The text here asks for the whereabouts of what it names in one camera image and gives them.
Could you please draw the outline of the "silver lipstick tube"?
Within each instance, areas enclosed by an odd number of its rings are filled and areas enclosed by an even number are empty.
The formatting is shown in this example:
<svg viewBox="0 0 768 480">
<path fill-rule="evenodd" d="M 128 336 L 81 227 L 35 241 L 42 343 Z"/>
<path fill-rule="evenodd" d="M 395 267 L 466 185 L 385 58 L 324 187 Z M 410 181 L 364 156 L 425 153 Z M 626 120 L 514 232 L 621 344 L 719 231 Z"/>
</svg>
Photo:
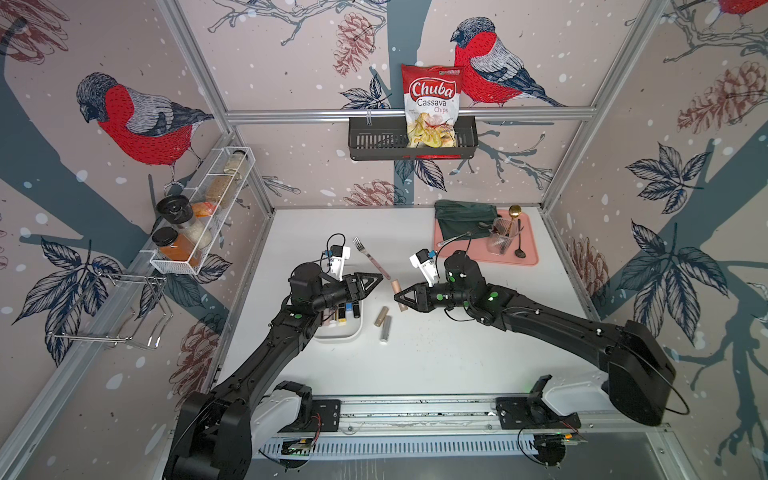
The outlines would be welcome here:
<svg viewBox="0 0 768 480">
<path fill-rule="evenodd" d="M 381 326 L 380 339 L 379 339 L 381 344 L 388 343 L 390 338 L 390 333 L 391 333 L 391 327 L 392 327 L 392 317 L 386 316 Z"/>
</svg>

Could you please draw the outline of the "white rectangular storage box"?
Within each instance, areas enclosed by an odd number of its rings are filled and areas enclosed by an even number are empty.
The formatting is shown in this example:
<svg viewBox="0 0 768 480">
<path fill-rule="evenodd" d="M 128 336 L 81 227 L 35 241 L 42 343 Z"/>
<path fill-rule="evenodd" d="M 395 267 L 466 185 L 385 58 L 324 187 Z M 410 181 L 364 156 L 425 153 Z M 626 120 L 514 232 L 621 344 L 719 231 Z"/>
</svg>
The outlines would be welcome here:
<svg viewBox="0 0 768 480">
<path fill-rule="evenodd" d="M 337 326 L 331 327 L 329 322 L 325 326 L 321 325 L 324 315 L 328 310 L 332 310 L 334 312 L 335 310 L 338 310 L 338 308 L 344 303 L 337 305 L 335 308 L 325 309 L 322 312 L 321 323 L 316 330 L 313 339 L 325 343 L 347 343 L 354 340 L 360 334 L 363 326 L 361 302 L 358 302 L 360 303 L 361 317 L 359 319 L 355 319 L 353 317 L 353 313 L 349 316 L 346 314 L 347 323 L 345 325 L 340 325 L 338 323 Z"/>
</svg>

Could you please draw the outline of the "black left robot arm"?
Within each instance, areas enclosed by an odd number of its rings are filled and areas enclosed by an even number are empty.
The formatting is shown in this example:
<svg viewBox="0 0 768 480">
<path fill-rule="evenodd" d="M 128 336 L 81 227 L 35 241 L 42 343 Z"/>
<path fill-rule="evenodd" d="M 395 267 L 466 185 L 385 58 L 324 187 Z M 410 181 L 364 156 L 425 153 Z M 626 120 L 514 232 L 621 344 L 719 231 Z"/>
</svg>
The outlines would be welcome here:
<svg viewBox="0 0 768 480">
<path fill-rule="evenodd" d="M 323 313 L 342 303 L 360 301 L 382 282 L 380 273 L 354 272 L 337 280 L 310 262 L 288 278 L 269 331 L 233 374 L 208 393 L 195 392 L 182 404 L 164 479 L 242 479 L 253 451 L 253 414 L 268 387 L 304 350 L 323 321 Z"/>
</svg>

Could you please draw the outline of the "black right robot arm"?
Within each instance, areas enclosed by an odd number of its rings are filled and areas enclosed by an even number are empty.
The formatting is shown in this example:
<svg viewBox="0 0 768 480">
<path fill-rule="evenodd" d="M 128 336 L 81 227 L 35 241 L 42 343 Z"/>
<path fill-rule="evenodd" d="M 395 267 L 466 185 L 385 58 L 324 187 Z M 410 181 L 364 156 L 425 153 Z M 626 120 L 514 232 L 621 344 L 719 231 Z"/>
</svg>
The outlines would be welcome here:
<svg viewBox="0 0 768 480">
<path fill-rule="evenodd" d="M 618 412 L 646 426 L 662 423 L 676 370 L 645 325 L 595 322 L 535 302 L 487 282 L 465 251 L 449 256 L 444 269 L 443 282 L 414 284 L 394 300 L 421 313 L 460 307 L 482 325 L 566 350 L 607 374 L 601 389 Z"/>
</svg>

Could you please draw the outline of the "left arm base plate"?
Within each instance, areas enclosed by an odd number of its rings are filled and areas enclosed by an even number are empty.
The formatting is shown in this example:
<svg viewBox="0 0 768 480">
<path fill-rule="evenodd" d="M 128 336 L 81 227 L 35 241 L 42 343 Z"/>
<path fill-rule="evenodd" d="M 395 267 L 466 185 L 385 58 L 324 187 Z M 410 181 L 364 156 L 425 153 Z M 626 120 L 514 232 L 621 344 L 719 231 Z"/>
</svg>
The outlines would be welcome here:
<svg viewBox="0 0 768 480">
<path fill-rule="evenodd" d="M 341 401 L 338 399 L 313 399 L 303 402 L 297 419 L 283 427 L 280 433 L 325 433 L 339 430 Z"/>
</svg>

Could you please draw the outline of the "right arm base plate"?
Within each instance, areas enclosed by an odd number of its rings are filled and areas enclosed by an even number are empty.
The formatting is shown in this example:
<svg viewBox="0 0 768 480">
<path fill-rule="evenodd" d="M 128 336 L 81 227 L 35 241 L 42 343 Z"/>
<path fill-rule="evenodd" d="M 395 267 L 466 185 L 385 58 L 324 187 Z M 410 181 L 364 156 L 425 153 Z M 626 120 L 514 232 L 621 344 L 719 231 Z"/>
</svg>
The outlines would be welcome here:
<svg viewBox="0 0 768 480">
<path fill-rule="evenodd" d="M 526 395 L 497 397 L 495 411 L 502 430 L 581 428 L 577 413 L 560 415 L 541 398 Z"/>
</svg>

